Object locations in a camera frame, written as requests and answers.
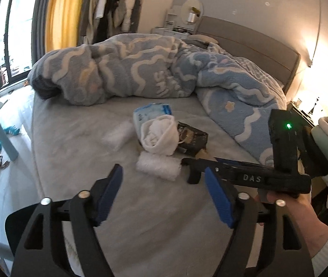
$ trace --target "upholstered headboard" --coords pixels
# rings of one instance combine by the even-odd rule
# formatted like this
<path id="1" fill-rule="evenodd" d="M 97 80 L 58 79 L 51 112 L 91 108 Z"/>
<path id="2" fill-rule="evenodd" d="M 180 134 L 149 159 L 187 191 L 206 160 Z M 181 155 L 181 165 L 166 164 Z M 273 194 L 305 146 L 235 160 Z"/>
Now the upholstered headboard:
<path id="1" fill-rule="evenodd" d="M 201 18 L 195 32 L 216 39 L 233 56 L 250 59 L 287 93 L 300 62 L 296 51 L 255 30 L 208 16 Z"/>

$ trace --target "white tile floor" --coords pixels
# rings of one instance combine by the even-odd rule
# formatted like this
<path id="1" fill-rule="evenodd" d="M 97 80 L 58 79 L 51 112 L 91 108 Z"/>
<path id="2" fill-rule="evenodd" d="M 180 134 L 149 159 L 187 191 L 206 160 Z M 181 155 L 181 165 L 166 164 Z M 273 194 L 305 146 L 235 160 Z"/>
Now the white tile floor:
<path id="1" fill-rule="evenodd" d="M 38 197 L 34 182 L 34 165 L 31 155 L 31 141 L 23 126 L 23 116 L 19 110 L 31 109 L 27 103 L 30 87 L 14 91 L 6 98 L 9 101 L 0 110 L 0 122 L 2 126 L 21 128 L 17 136 L 10 136 L 10 140 L 19 152 L 19 157 L 11 162 L 5 170 L 0 170 L 0 243 L 8 244 L 4 230 L 6 217 L 14 211 L 25 206 L 38 203 Z M 9 160 L 6 152 L 2 149 L 3 160 Z"/>

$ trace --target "light blue table leg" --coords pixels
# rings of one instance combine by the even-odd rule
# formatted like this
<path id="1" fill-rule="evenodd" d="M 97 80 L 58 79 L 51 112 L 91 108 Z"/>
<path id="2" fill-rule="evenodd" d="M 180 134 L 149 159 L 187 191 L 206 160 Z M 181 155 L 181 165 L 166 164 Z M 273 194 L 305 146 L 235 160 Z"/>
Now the light blue table leg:
<path id="1" fill-rule="evenodd" d="M 10 159 L 12 161 L 17 159 L 17 157 L 19 156 L 19 153 L 17 152 L 15 147 L 10 142 L 10 140 L 7 137 L 6 133 L 2 129 L 1 124 L 0 124 L 0 141 L 2 143 L 2 146 L 3 146 L 4 150 L 7 152 L 8 156 L 10 157 Z"/>

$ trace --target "fluffy blanket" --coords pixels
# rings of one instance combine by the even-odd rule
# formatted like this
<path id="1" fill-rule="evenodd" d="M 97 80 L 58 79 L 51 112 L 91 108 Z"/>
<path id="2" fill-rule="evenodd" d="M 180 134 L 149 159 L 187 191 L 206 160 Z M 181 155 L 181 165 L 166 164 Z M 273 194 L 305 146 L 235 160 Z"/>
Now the fluffy blanket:
<path id="1" fill-rule="evenodd" d="M 207 50 L 156 34 L 120 34 L 95 45 L 51 51 L 28 75 L 43 99 L 60 93 L 74 105 L 112 96 L 188 97 L 262 164 L 273 161 L 268 118 L 285 109 L 277 82 L 253 62 L 210 44 Z"/>

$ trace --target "gray wall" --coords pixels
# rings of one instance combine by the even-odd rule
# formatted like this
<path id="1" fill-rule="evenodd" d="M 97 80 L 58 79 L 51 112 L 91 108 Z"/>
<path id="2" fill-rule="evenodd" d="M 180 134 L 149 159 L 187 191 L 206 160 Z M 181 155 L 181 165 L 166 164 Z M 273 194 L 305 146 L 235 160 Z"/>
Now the gray wall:
<path id="1" fill-rule="evenodd" d="M 186 0 L 174 0 L 181 5 Z M 313 56 L 317 41 L 322 4 L 320 46 L 328 46 L 328 0 L 200 0 L 204 15 L 231 21 L 259 31 L 293 48 L 302 56 L 299 72 Z M 299 74 L 287 95 L 296 96 L 304 74 Z"/>

